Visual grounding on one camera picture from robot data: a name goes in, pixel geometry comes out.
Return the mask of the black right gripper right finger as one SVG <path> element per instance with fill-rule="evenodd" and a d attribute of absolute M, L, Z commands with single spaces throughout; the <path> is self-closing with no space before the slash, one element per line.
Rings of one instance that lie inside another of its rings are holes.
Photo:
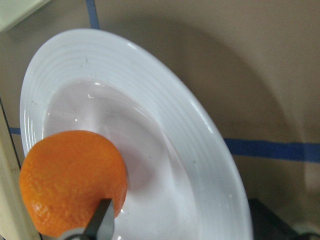
<path fill-rule="evenodd" d="M 248 200 L 254 240 L 294 240 L 299 234 L 256 198 Z"/>

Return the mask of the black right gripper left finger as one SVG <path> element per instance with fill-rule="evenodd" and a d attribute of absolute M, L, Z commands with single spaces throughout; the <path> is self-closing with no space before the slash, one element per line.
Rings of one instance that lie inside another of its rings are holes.
<path fill-rule="evenodd" d="M 115 229 L 114 218 L 114 205 L 112 199 L 102 199 L 83 232 L 84 239 L 111 240 Z"/>

